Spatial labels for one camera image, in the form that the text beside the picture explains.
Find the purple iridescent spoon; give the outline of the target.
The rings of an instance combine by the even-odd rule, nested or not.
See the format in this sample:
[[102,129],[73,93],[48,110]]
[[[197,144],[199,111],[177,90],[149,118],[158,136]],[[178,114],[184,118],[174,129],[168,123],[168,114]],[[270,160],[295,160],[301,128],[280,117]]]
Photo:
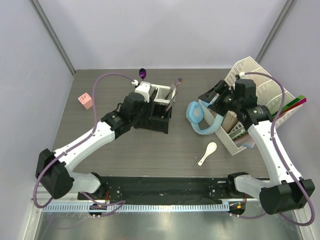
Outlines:
[[147,71],[144,68],[141,68],[138,72],[138,75],[139,75],[141,81],[143,81],[147,76]]

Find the large white ceramic spoon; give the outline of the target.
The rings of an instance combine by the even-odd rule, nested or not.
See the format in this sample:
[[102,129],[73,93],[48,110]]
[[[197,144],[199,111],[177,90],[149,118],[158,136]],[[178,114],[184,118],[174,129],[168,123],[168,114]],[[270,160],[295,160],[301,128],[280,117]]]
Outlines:
[[206,158],[211,155],[212,153],[214,153],[217,150],[217,144],[215,142],[210,142],[206,149],[203,152],[203,157],[200,160],[200,162],[198,163],[198,166],[202,166],[202,164],[204,163],[204,161],[206,160]]

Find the silver chopstick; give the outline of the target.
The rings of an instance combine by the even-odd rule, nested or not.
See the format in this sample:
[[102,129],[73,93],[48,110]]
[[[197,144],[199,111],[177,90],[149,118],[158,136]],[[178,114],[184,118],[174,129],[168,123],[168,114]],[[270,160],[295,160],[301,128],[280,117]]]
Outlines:
[[198,158],[198,160],[196,161],[196,163],[194,164],[194,166],[193,166],[192,168],[195,168],[195,167],[198,165],[198,163],[199,163],[200,160],[202,159],[203,155],[204,155],[204,153],[201,154],[201,156]]

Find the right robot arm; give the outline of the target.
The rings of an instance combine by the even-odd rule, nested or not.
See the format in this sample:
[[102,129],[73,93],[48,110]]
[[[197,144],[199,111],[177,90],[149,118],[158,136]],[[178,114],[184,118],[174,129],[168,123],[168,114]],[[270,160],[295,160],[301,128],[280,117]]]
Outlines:
[[275,130],[273,117],[265,105],[258,103],[256,84],[251,79],[237,79],[235,86],[220,80],[198,97],[203,113],[216,112],[211,132],[221,125],[224,116],[236,113],[247,133],[254,140],[267,168],[269,182],[247,172],[227,176],[226,193],[233,198],[244,193],[260,201],[268,215],[302,209],[315,190],[311,179],[304,179],[294,167]]

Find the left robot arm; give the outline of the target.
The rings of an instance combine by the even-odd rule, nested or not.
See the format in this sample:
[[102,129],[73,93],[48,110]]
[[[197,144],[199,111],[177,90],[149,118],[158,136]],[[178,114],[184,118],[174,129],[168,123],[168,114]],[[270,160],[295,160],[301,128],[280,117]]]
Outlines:
[[74,169],[85,158],[100,147],[111,143],[128,132],[148,108],[150,95],[131,92],[119,110],[107,113],[92,129],[69,143],[39,154],[36,178],[53,199],[60,199],[68,193],[85,192],[100,200],[107,192],[96,173],[77,173]]

